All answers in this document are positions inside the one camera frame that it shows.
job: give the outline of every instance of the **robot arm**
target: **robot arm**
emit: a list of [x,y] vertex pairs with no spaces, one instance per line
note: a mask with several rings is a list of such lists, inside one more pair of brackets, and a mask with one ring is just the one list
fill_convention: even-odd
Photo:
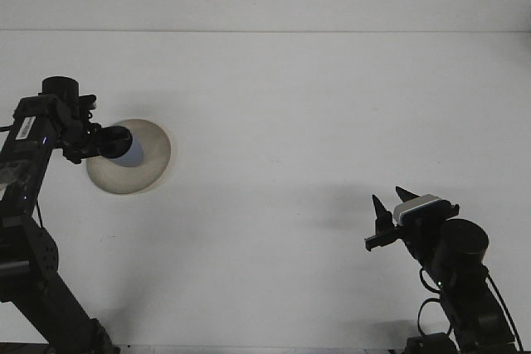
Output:
[[[471,221],[452,218],[459,207],[448,201],[417,196],[400,187],[397,193],[403,203],[393,214],[373,197],[377,228],[376,235],[365,240],[367,249],[403,240],[438,286],[461,352],[515,353],[514,336],[486,283],[489,271],[481,263],[489,244],[487,234]],[[453,346],[444,333],[414,337],[408,340],[407,352],[449,352],[450,343]]]
[[74,163],[115,158],[129,149],[130,133],[91,123],[95,96],[79,96],[75,80],[52,77],[42,88],[21,99],[0,152],[0,300],[13,302],[58,354],[115,353],[57,273],[56,243],[32,213],[54,148]]

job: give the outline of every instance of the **cable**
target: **cable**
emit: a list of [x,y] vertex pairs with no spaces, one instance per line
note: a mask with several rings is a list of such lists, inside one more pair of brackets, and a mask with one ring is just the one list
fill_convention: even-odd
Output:
[[39,216],[39,221],[41,222],[41,228],[44,228],[44,225],[42,224],[42,214],[41,214],[41,208],[39,207],[39,201],[36,201],[37,204],[37,214]]
[[424,279],[424,274],[422,274],[422,271],[426,271],[424,267],[421,267],[421,269],[418,272],[418,275],[421,278],[421,282],[424,288],[428,289],[432,293],[441,294],[441,291],[439,289],[435,289],[431,287],[430,285],[428,285],[428,282],[426,282],[426,280]]
[[511,328],[513,329],[514,337],[516,338],[516,342],[518,342],[518,347],[521,352],[524,351],[524,346],[522,346],[522,341],[520,340],[520,335],[518,334],[518,331],[516,330],[516,326],[514,325],[513,317],[511,317],[511,313],[509,312],[509,309],[507,308],[507,305],[505,304],[504,298],[501,297],[501,293],[498,290],[498,287],[494,283],[494,280],[490,276],[490,274],[487,274],[487,279],[489,280],[490,284],[492,285],[492,289],[496,292],[496,295],[498,296],[499,303],[501,304],[501,307],[504,308],[505,315],[507,315],[507,319],[509,320],[509,323],[511,324]]
[[[439,304],[441,304],[441,300],[438,299],[438,298],[427,298],[426,300],[424,300],[424,302],[422,302],[421,307],[419,308],[418,314],[417,314],[417,329],[418,329],[418,332],[421,334],[421,336],[425,336],[426,335],[424,333],[424,331],[422,330],[422,328],[421,328],[421,314],[422,314],[422,309],[428,303],[439,303]],[[453,327],[450,325],[450,327],[448,328],[448,332],[446,332],[446,335],[450,336],[450,333],[451,333],[452,330],[453,330]]]

